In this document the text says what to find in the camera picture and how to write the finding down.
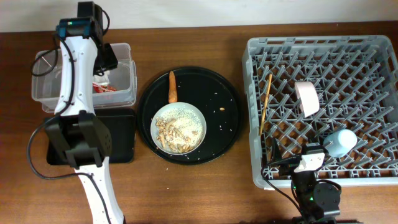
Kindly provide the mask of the light blue cup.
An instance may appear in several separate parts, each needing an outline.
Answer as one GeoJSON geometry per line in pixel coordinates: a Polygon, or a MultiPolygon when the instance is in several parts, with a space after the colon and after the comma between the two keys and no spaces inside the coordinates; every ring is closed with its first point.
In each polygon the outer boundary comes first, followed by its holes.
{"type": "Polygon", "coordinates": [[[331,157],[340,158],[349,153],[357,142],[357,136],[353,131],[342,129],[328,135],[323,140],[323,145],[331,157]]]}

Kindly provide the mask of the red snack wrapper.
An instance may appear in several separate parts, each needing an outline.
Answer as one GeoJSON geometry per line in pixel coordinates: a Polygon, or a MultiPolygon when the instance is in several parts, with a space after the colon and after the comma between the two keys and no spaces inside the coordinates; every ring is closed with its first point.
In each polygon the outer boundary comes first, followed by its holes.
{"type": "Polygon", "coordinates": [[[100,85],[98,83],[93,83],[93,89],[95,93],[108,93],[116,91],[116,89],[111,85],[100,85]]]}

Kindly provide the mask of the pink bowl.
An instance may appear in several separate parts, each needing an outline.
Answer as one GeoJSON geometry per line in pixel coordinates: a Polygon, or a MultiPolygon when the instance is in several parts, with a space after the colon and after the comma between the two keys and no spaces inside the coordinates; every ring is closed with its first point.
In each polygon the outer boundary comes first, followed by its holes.
{"type": "Polygon", "coordinates": [[[312,82],[295,82],[295,93],[300,100],[299,107],[305,118],[319,111],[320,103],[312,82]]]}

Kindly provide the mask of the carrot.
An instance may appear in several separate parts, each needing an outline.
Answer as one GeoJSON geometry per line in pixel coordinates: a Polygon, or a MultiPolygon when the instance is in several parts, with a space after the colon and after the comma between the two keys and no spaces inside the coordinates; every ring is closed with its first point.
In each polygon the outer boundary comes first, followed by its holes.
{"type": "Polygon", "coordinates": [[[176,103],[178,100],[177,96],[177,84],[175,74],[173,71],[169,72],[169,103],[176,103]]]}

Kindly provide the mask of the wooden chopstick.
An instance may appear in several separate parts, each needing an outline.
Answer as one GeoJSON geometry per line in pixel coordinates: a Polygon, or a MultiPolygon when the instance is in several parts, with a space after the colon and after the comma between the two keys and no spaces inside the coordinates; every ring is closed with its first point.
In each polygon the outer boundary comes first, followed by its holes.
{"type": "Polygon", "coordinates": [[[266,96],[264,99],[264,107],[262,111],[262,117],[261,117],[261,123],[260,123],[260,128],[259,128],[259,135],[262,135],[263,129],[264,129],[264,122],[266,118],[266,111],[267,111],[267,105],[269,101],[269,93],[271,90],[271,82],[272,82],[272,74],[270,73],[268,76],[268,82],[267,82],[267,89],[266,89],[266,96]]]}

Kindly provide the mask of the white tissue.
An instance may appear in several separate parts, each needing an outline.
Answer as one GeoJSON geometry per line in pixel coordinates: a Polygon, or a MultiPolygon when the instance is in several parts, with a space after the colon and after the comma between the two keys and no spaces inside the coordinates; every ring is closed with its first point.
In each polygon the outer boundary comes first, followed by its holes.
{"type": "Polygon", "coordinates": [[[110,84],[109,80],[110,71],[105,71],[100,74],[93,75],[93,83],[96,85],[108,86],[110,84]]]}

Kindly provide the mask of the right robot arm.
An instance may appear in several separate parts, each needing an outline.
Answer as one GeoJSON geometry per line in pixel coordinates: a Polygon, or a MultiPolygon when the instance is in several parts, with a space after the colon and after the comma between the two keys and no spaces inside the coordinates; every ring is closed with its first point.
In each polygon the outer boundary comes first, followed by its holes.
{"type": "Polygon", "coordinates": [[[302,146],[302,152],[283,158],[278,140],[272,140],[271,166],[278,167],[280,176],[291,177],[290,189],[300,216],[293,223],[336,223],[340,214],[341,186],[336,182],[317,179],[316,172],[324,165],[326,148],[317,142],[302,146]]]}

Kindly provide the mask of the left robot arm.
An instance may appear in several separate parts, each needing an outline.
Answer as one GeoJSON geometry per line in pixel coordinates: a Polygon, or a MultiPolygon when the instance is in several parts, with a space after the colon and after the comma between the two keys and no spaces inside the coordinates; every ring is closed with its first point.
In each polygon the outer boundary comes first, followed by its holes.
{"type": "Polygon", "coordinates": [[[62,81],[54,117],[45,132],[61,160],[79,177],[94,223],[125,223],[109,172],[111,133],[96,115],[93,78],[118,66],[109,44],[104,43],[107,17],[93,1],[79,2],[77,16],[61,19],[56,27],[62,53],[62,81]]]}

